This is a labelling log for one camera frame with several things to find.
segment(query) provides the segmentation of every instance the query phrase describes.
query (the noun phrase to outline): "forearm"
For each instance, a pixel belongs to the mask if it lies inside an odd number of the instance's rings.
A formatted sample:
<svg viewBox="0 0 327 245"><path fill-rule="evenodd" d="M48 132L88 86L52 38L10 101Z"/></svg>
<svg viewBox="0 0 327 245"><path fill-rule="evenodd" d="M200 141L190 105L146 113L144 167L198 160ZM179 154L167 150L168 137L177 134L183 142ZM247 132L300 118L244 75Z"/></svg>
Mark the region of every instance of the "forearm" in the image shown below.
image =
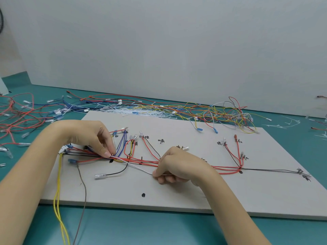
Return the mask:
<svg viewBox="0 0 327 245"><path fill-rule="evenodd" d="M198 184L206 195L228 244L270 244L215 170L202 176Z"/></svg>
<svg viewBox="0 0 327 245"><path fill-rule="evenodd" d="M65 143L45 128L0 182L0 245L23 243L58 151Z"/></svg>

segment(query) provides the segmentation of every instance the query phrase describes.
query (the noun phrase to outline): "person's left hand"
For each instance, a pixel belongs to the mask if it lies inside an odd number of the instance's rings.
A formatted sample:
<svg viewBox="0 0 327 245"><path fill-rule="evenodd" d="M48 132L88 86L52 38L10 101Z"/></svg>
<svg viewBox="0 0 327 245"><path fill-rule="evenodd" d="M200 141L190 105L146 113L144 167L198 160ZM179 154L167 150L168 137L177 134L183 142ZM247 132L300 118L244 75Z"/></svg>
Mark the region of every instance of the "person's left hand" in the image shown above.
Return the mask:
<svg viewBox="0 0 327 245"><path fill-rule="evenodd" d="M60 120L48 128L60 131L64 136L64 144L91 146L94 152L104 158L116 154L111 134L101 121Z"/></svg>

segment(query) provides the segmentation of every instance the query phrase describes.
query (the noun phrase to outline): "wall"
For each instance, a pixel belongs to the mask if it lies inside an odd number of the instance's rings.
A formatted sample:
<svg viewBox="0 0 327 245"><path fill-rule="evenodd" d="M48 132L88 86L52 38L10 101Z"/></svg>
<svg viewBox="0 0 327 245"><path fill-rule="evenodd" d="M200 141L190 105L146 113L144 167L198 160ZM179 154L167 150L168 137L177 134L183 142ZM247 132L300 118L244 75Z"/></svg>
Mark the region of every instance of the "wall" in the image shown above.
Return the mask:
<svg viewBox="0 0 327 245"><path fill-rule="evenodd" d="M4 29L0 34L0 75L5 77L23 71L26 71L25 66L5 18Z"/></svg>
<svg viewBox="0 0 327 245"><path fill-rule="evenodd" d="M0 0L31 82L324 117L327 0Z"/></svg>

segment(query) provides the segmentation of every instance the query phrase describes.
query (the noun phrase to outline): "wiring board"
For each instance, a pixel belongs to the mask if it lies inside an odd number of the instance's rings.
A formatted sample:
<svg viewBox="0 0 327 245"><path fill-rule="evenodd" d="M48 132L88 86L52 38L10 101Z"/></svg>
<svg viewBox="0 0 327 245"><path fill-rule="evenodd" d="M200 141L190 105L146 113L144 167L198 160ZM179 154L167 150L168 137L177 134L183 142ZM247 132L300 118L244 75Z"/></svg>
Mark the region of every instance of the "wiring board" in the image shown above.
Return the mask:
<svg viewBox="0 0 327 245"><path fill-rule="evenodd" d="M245 134L241 129L216 124L216 134L204 123L198 123L203 131L194 130L189 120L95 111L89 111L83 119L100 120L110 131L128 127L128 134L117 132L114 135L115 143L118 145L124 139L128 154L130 141L123 136L137 135L133 157L143 161L156 161L155 151L163 155L172 146L188 146L188 152L221 169L219 173L225 173L228 167L231 169L238 165L224 146L225 141L234 155L237 155L239 146L243 165L234 170L235 173L222 176L250 215L327 220L327 190L263 128L258 128L259 134ZM146 147L140 131L153 148ZM69 163L69 159L89 160L86 156L63 155L60 201L66 205L84 205L84 186L76 165ZM155 169L148 165L134 165L148 173ZM109 159L79 164L88 189L87 206L211 213L203 192L191 182L160 185L151 175L129 165L122 171L125 167L126 163ZM95 175L120 171L95 180ZM53 202L57 174L58 162L51 172L41 203Z"/></svg>

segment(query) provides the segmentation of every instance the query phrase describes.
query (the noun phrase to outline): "beige wall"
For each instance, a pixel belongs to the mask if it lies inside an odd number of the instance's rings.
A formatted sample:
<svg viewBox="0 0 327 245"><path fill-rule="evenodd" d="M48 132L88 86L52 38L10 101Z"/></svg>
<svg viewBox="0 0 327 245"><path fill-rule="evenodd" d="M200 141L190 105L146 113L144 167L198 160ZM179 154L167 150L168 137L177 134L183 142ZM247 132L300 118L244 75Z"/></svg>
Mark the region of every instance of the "beige wall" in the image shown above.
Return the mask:
<svg viewBox="0 0 327 245"><path fill-rule="evenodd" d="M0 34L0 76L5 77L25 71L24 64L11 31L4 20L4 29Z"/></svg>

